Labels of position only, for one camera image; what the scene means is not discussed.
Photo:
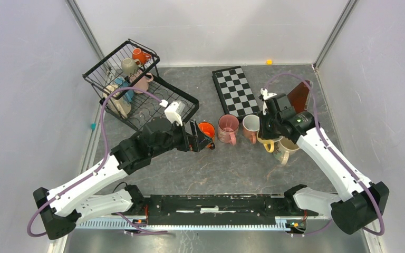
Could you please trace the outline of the orange cup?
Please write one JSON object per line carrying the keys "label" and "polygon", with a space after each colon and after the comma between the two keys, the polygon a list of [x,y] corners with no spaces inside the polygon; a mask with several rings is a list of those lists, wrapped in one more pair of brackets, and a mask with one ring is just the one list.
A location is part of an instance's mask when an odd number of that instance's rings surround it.
{"label": "orange cup", "polygon": [[201,122],[198,124],[198,127],[206,136],[210,137],[211,143],[209,145],[207,145],[206,147],[213,150],[215,148],[214,137],[215,137],[215,133],[216,133],[214,126],[207,122]]}

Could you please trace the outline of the pink floral mug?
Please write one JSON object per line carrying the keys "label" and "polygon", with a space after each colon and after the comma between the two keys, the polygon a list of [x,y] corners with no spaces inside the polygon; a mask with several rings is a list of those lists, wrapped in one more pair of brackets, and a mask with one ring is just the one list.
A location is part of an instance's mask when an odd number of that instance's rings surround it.
{"label": "pink floral mug", "polygon": [[231,114],[225,114],[218,121],[218,139],[225,144],[236,145],[239,120]]}

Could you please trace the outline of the salmon pink mug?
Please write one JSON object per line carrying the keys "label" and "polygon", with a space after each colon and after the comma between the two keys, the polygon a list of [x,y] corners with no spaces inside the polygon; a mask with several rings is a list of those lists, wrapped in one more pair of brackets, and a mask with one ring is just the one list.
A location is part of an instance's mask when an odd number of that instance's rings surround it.
{"label": "salmon pink mug", "polygon": [[260,127],[259,116],[253,114],[247,115],[243,118],[242,124],[244,137],[249,140],[251,144],[255,144]]}

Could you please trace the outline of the yellow cup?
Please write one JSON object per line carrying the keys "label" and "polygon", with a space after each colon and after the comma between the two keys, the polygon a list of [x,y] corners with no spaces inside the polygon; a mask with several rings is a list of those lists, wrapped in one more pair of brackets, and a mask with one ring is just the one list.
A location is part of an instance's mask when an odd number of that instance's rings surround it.
{"label": "yellow cup", "polygon": [[283,138],[283,136],[280,136],[280,137],[278,137],[278,138],[276,138],[276,139],[268,139],[268,140],[265,140],[265,139],[260,138],[260,137],[257,135],[257,141],[258,141],[259,143],[261,143],[261,144],[264,146],[265,150],[266,150],[268,153],[273,153],[273,152],[274,152],[274,150],[275,150],[275,143],[278,142],[278,141],[280,141],[282,138]]}

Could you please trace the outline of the tan tall cup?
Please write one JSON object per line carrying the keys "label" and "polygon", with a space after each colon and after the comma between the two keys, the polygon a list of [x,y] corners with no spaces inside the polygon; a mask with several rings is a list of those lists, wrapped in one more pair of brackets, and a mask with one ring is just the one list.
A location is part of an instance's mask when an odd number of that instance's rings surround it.
{"label": "tan tall cup", "polygon": [[282,137],[277,141],[276,149],[273,153],[274,158],[283,166],[285,166],[290,158],[300,148],[292,140]]}

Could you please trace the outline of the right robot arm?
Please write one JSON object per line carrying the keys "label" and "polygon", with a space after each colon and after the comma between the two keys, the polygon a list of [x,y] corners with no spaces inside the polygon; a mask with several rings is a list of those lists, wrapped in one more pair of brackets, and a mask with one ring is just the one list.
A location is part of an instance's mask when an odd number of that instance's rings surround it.
{"label": "right robot arm", "polygon": [[259,98],[263,101],[259,137],[289,139],[309,155],[337,191],[331,194],[305,185],[293,187],[286,192],[284,210],[290,215],[302,210],[314,211],[328,217],[348,235],[360,229],[383,235],[382,215],[388,201],[388,187],[383,182],[372,182],[347,160],[321,128],[316,113],[296,113],[284,93],[261,89]]}

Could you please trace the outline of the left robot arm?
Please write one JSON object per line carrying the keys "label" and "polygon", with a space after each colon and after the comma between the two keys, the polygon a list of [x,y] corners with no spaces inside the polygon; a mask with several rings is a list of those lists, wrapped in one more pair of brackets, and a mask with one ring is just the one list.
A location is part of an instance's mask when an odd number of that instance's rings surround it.
{"label": "left robot arm", "polygon": [[191,133],[187,133],[185,125],[153,118],[142,130],[111,150],[106,149],[104,158],[91,169],[54,189],[36,189],[33,197],[37,211],[27,225],[27,233],[31,237],[47,236],[55,240],[94,217],[125,211],[140,214],[144,210],[144,200],[132,195],[130,190],[100,197],[94,197],[94,194],[148,166],[153,158],[170,150],[200,152],[206,147],[215,148],[213,139],[196,121],[191,120],[190,127]]}

